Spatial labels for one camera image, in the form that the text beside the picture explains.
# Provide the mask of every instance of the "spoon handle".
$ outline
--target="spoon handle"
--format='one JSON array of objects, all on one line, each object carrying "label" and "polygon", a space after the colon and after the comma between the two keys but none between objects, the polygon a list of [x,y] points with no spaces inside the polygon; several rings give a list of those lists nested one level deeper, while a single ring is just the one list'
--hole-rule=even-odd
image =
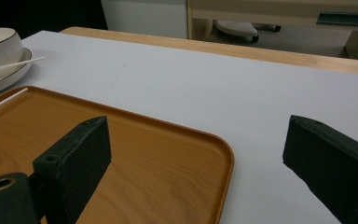
[{"label": "spoon handle", "polygon": [[22,65],[22,64],[39,61],[39,60],[42,60],[44,58],[45,57],[40,57],[40,58],[31,59],[31,60],[28,60],[28,61],[19,62],[19,63],[11,63],[11,64],[2,65],[2,66],[0,66],[0,70],[5,69],[5,68],[9,68],[9,67],[12,67],[12,66],[19,66],[19,65]]}]

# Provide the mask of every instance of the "floor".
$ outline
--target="floor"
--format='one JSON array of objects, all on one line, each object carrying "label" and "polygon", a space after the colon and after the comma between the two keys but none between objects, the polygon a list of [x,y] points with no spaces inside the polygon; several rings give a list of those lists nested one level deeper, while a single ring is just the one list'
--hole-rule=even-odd
[{"label": "floor", "polygon": [[262,24],[254,24],[254,28],[260,36],[257,43],[252,43],[251,37],[222,33],[215,25],[206,41],[348,58],[345,43],[351,34],[350,31],[282,26],[280,32],[274,32],[275,26]]}]

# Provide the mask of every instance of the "chair wheel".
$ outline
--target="chair wheel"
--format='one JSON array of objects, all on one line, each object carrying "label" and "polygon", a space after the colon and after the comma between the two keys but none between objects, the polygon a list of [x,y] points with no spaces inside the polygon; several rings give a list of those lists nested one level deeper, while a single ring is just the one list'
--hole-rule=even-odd
[{"label": "chair wheel", "polygon": [[259,35],[255,35],[254,37],[252,37],[252,43],[257,43],[259,38],[260,38]]}]

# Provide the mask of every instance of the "wooden table edge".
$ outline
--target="wooden table edge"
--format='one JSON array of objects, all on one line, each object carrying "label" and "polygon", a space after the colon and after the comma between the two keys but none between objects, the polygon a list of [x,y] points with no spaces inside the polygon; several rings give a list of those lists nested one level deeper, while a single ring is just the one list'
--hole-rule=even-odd
[{"label": "wooden table edge", "polygon": [[358,74],[358,60],[295,53],[274,49],[257,49],[198,40],[179,39],[155,35],[139,35],[85,27],[69,27],[62,34],[81,35],[101,39],[125,41],[173,49],[188,49],[271,63],[285,63],[311,68]]}]

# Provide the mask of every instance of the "wooden tray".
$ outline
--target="wooden tray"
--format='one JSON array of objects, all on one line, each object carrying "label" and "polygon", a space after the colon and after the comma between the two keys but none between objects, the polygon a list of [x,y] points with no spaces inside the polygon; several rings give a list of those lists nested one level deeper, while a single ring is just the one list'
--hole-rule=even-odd
[{"label": "wooden tray", "polygon": [[77,223],[217,223],[234,157],[220,138],[36,87],[0,96],[0,175],[106,115],[112,163]]}]

